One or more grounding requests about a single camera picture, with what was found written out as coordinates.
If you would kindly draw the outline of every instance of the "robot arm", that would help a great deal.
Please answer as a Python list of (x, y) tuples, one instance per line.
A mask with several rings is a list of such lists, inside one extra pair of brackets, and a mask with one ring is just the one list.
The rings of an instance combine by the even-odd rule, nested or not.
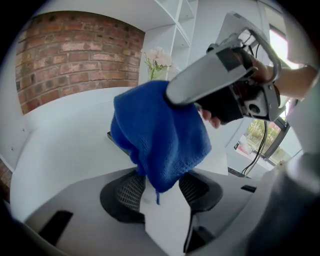
[[(276, 53), (259, 29), (237, 13), (226, 15), (219, 34), (222, 36), (226, 38), (219, 44), (211, 44), (204, 57), (170, 82), (167, 101), (173, 107), (196, 103), (222, 124), (243, 117), (274, 121), (284, 111), (279, 108), (280, 95), (274, 85), (281, 72)], [(252, 79), (256, 68), (244, 50), (258, 44), (273, 63), (273, 76), (264, 83)]]

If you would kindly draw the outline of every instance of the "blue towel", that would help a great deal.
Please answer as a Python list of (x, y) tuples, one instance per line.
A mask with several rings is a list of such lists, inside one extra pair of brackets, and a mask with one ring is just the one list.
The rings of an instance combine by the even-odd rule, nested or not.
[(167, 105), (164, 94), (168, 83), (150, 81), (113, 101), (111, 136), (120, 148), (129, 151), (138, 175), (147, 175), (157, 195), (169, 190), (211, 150), (196, 107), (172, 109)]

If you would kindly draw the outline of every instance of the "white desk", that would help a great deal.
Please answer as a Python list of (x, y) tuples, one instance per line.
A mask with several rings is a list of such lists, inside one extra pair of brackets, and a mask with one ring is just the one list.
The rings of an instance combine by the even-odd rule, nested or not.
[[(10, 204), (15, 218), (25, 221), (70, 184), (134, 166), (107, 137), (114, 113), (113, 98), (126, 89), (77, 93), (41, 106), (27, 116), (29, 123), (37, 124), (30, 123), (35, 128), (11, 180)], [(206, 127), (212, 151), (197, 168), (228, 175), (219, 134), (210, 124)]]

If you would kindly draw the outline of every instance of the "flower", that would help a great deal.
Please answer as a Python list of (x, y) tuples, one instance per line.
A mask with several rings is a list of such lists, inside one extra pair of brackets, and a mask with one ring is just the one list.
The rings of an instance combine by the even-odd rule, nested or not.
[(145, 54), (145, 63), (148, 66), (149, 80), (156, 78), (156, 73), (172, 65), (171, 56), (164, 49), (157, 46)]

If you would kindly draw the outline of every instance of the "pink flower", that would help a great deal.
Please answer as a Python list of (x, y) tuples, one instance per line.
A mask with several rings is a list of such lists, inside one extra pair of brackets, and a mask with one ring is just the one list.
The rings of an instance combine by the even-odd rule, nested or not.
[(171, 56), (159, 46), (146, 53), (146, 57), (150, 59), (151, 63), (156, 61), (158, 65), (170, 66), (172, 64)]

